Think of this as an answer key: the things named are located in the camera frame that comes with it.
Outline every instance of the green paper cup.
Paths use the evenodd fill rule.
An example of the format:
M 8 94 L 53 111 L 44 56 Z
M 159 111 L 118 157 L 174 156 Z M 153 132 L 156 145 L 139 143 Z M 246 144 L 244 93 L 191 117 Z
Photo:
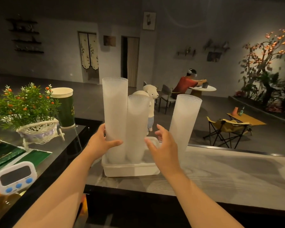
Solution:
M 58 99 L 61 103 L 57 109 L 60 127 L 68 129 L 75 126 L 73 89 L 66 87 L 53 88 L 52 98 Z

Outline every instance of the person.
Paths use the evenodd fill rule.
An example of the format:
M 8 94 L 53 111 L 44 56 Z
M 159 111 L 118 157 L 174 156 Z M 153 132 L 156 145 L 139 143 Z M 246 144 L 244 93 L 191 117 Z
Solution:
M 196 87 L 197 85 L 202 85 L 203 83 L 207 82 L 206 79 L 194 80 L 195 77 L 197 77 L 196 70 L 188 69 L 187 76 L 181 77 L 177 86 L 172 91 L 171 97 L 176 99 L 179 94 L 186 93 L 189 87 Z
M 172 186 L 191 227 L 243 228 L 184 174 L 172 135 L 160 125 L 157 128 L 159 130 L 155 134 L 162 145 L 156 148 L 147 138 L 145 142 L 157 167 Z M 106 141 L 104 134 L 105 124 L 102 124 L 84 150 L 26 211 L 14 228 L 73 227 L 89 168 L 108 149 L 122 144 L 121 140 Z

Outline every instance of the doorway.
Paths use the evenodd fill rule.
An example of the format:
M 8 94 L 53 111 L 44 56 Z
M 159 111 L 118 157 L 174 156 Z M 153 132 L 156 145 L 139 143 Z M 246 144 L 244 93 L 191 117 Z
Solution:
M 83 82 L 99 84 L 98 40 L 95 33 L 78 32 Z
M 128 79 L 129 87 L 136 87 L 139 38 L 122 36 L 121 76 Z

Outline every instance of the black countertop edge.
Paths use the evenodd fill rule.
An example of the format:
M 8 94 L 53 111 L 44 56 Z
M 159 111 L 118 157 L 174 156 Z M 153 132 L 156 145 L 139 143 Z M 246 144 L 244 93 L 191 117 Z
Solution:
M 276 156 L 276 157 L 285 157 L 285 154 L 279 154 L 279 153 L 266 153 L 266 152 L 258 152 L 258 151 L 244 150 L 244 149 L 230 149 L 230 148 L 224 148 L 224 147 L 218 147 L 218 146 L 206 146 L 206 145 L 197 145 L 197 144 L 188 144 L 188 146 L 195 146 L 195 147 L 202 147 L 202 148 L 209 148 L 209 149 L 229 150 L 229 151 L 236 151 L 236 152 L 243 152 L 243 153 L 262 154 L 262 155 L 269 155 L 269 156 Z
M 13 227 L 33 203 L 62 174 L 75 157 L 81 153 L 90 137 L 97 131 L 102 121 L 75 118 L 77 125 L 86 126 L 67 148 L 38 177 L 26 193 L 3 215 L 0 227 Z
M 175 196 L 171 196 L 171 195 L 162 195 L 162 194 L 109 188 L 109 187 L 94 186 L 94 185 L 85 185 L 84 193 L 88 195 L 89 194 L 92 195 L 93 193 L 102 193 L 102 194 L 108 194 L 108 195 L 123 195 L 129 198 L 146 197 L 150 201 L 153 201 L 153 202 L 159 201 L 159 202 L 164 202 L 164 203 L 175 200 Z M 244 205 L 237 205 L 237 204 L 231 204 L 231 203 L 221 203 L 221 202 L 217 202 L 217 203 L 221 207 L 223 207 L 226 211 L 235 211 L 235 212 L 246 213 L 246 214 L 262 214 L 262 215 L 285 217 L 285 210 L 269 209 L 269 208 L 255 207 L 255 206 L 244 206 Z

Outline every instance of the left hand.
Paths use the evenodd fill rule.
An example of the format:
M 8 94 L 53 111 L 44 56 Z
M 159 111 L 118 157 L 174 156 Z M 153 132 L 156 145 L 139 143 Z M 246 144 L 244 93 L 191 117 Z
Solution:
M 108 149 L 119 146 L 123 143 L 122 140 L 106 141 L 105 124 L 101 124 L 97 132 L 90 138 L 87 146 L 82 151 L 83 154 L 87 155 L 93 161 L 102 157 Z

